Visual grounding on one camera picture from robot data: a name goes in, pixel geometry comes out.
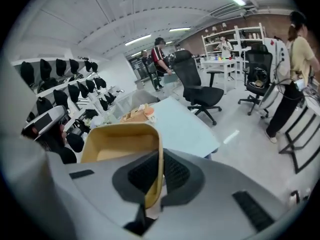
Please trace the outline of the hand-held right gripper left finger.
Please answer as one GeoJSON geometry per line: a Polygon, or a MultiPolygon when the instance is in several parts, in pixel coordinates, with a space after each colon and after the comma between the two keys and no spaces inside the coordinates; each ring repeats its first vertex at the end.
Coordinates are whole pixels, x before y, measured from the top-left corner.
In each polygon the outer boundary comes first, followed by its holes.
{"type": "Polygon", "coordinates": [[[153,206],[159,198],[158,172],[159,152],[155,150],[118,168],[112,185],[123,200],[153,206]]]}

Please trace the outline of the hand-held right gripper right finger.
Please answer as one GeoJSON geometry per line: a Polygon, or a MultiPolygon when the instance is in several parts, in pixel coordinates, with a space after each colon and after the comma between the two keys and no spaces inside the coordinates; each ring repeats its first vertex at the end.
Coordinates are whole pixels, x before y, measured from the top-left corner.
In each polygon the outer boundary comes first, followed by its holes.
{"type": "Polygon", "coordinates": [[[205,175],[200,167],[165,149],[163,153],[163,175],[166,182],[167,195],[161,206],[181,206],[191,202],[202,191],[205,175]]]}

